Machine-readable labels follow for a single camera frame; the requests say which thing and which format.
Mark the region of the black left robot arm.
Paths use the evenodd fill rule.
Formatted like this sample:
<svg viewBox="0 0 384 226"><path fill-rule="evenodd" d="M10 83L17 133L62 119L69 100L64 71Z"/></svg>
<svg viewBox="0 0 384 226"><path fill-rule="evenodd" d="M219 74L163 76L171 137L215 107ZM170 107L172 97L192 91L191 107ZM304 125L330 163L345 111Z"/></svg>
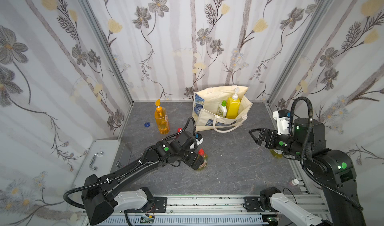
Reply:
<svg viewBox="0 0 384 226"><path fill-rule="evenodd" d="M123 190L150 172L167 165L185 163L197 170L204 163L203 156L196 153L203 140L200 133L181 130L147 147L141 157L117 171L101 177L95 174L87 177L84 186L65 192L63 199L85 210L92 226L102 223L118 211L125 214L165 213L168 202L166 197L154 197L147 187L133 192Z"/></svg>

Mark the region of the white green-capped soap bottle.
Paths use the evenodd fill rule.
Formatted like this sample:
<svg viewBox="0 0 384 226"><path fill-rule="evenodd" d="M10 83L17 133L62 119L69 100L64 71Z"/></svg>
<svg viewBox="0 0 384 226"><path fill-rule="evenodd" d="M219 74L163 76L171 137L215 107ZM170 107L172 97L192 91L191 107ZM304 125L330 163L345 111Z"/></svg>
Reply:
<svg viewBox="0 0 384 226"><path fill-rule="evenodd" d="M227 116L227 102L226 101L222 101L219 104L217 115L222 117L222 118L225 118Z"/></svg>

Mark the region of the green red-capped dish soap bottle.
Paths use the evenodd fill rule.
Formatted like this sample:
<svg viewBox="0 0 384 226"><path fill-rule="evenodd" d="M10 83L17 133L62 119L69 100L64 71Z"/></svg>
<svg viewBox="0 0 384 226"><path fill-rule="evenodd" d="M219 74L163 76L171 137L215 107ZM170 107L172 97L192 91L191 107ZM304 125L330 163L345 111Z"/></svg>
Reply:
<svg viewBox="0 0 384 226"><path fill-rule="evenodd" d="M203 149L200 149L198 154L200 155L200 157L204 160L203 163L199 166L199 168L197 169L197 171L201 171L203 170L204 168L206 168L207 166L207 161L208 161L208 155L207 153L203 150Z"/></svg>

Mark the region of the cream canvas starry-night shopping bag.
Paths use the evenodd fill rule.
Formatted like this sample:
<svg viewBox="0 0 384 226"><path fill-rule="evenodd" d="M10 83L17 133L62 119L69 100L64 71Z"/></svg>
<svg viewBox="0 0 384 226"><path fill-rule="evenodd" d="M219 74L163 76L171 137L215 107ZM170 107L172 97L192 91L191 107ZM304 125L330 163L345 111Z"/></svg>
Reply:
<svg viewBox="0 0 384 226"><path fill-rule="evenodd" d="M233 85L207 88L196 92L193 102L196 131L214 130L217 133L229 133L242 126L253 105L246 97L248 89L249 87ZM219 106L234 94L237 94L240 100L238 115L234 119L219 116Z"/></svg>

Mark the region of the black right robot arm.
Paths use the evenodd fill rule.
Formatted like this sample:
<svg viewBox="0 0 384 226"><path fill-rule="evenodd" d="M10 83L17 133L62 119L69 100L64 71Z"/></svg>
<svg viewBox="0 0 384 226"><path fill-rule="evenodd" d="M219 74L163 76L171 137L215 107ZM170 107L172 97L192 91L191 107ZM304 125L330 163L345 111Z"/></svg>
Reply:
<svg viewBox="0 0 384 226"><path fill-rule="evenodd" d="M307 118L295 119L293 132L287 135L266 128L249 130L249 134L257 145L281 151L300 162L305 174L322 188L335 226L364 226L352 159L326 147L324 124L308 122Z"/></svg>

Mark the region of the yellow pump dish soap bottle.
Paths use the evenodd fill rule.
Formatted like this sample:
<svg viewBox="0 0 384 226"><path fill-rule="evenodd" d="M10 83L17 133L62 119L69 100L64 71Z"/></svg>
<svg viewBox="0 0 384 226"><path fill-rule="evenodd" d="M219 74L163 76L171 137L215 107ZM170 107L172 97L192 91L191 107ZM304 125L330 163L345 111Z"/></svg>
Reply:
<svg viewBox="0 0 384 226"><path fill-rule="evenodd" d="M227 119L235 119L238 115L241 104L241 100L238 95L239 91L239 88L235 88L235 93L227 100Z"/></svg>

